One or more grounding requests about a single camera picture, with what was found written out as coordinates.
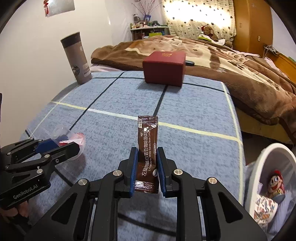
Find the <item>left hand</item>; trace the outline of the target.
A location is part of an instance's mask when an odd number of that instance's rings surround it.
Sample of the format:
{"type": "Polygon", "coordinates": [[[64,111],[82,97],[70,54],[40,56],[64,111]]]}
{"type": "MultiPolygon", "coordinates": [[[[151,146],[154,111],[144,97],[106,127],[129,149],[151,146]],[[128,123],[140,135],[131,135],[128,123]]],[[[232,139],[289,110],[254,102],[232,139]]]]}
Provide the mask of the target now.
{"type": "Polygon", "coordinates": [[[20,205],[18,205],[17,207],[14,207],[9,210],[0,209],[0,213],[1,213],[1,216],[5,216],[5,217],[14,217],[14,216],[20,214],[22,217],[27,218],[27,217],[29,217],[28,202],[25,201],[25,202],[21,203],[20,205]]]}

